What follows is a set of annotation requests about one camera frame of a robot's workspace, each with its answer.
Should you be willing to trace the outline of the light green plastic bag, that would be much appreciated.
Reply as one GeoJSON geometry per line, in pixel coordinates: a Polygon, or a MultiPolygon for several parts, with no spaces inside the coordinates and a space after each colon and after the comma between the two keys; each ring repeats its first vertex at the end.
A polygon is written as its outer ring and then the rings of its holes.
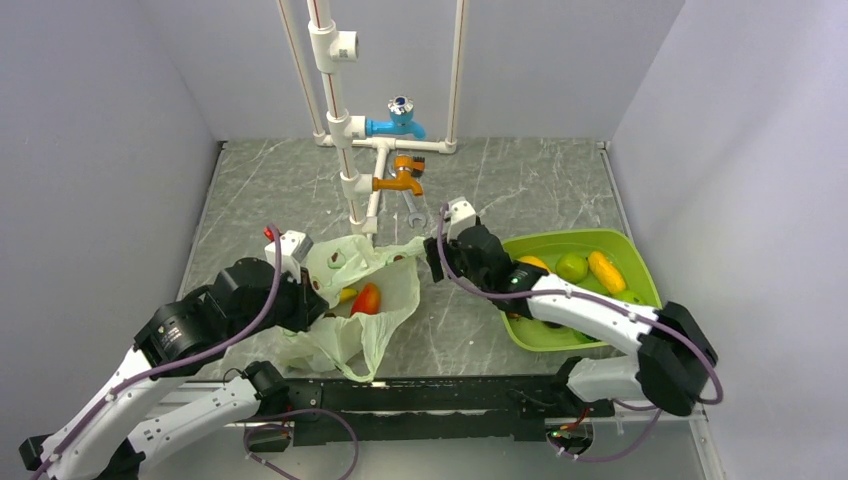
{"type": "Polygon", "coordinates": [[[256,351],[279,367],[312,373],[340,371],[370,382],[398,327],[420,300],[420,236],[375,246],[363,235],[319,242],[306,256],[311,285],[329,310],[306,332],[275,327],[256,336],[256,351]]]}

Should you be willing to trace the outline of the red orange fake mango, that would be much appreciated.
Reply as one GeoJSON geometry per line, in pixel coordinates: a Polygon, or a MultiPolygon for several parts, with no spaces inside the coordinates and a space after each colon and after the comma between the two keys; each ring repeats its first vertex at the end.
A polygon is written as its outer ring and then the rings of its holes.
{"type": "Polygon", "coordinates": [[[353,300],[350,315],[376,315],[380,312],[381,303],[380,288],[374,283],[367,283],[359,291],[357,298],[353,300]]]}

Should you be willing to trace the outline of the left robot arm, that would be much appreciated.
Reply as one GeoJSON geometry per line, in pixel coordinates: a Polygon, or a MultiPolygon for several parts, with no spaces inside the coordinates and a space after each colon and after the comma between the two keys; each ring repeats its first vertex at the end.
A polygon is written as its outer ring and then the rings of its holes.
{"type": "Polygon", "coordinates": [[[305,331],[328,308],[306,269],[237,261],[213,284],[158,308],[83,410],[59,431],[23,441],[24,467],[34,478],[136,479],[228,423],[279,417],[292,406],[290,387],[269,361],[167,414],[148,414],[240,341],[274,327],[305,331]]]}

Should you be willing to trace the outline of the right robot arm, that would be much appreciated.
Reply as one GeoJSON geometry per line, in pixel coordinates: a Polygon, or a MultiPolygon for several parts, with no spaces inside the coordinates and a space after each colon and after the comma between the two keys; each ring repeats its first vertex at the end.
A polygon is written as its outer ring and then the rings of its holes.
{"type": "Polygon", "coordinates": [[[423,246],[434,281],[447,278],[504,314],[569,327],[619,351],[617,358],[573,357],[560,367],[550,391],[560,413],[634,399],[688,416],[697,404],[724,401],[719,356],[684,305],[639,305],[579,287],[512,259],[483,225],[455,238],[438,233],[423,246]]]}

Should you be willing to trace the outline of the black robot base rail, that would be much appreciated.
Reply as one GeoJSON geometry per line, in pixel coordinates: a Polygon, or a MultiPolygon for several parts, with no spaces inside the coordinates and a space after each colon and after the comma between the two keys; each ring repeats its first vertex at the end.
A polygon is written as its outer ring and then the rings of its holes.
{"type": "Polygon", "coordinates": [[[573,420],[609,418],[609,400],[584,403],[553,375],[286,379],[277,397],[261,402],[254,421],[293,414],[293,443],[509,437],[542,441],[573,420]]]}

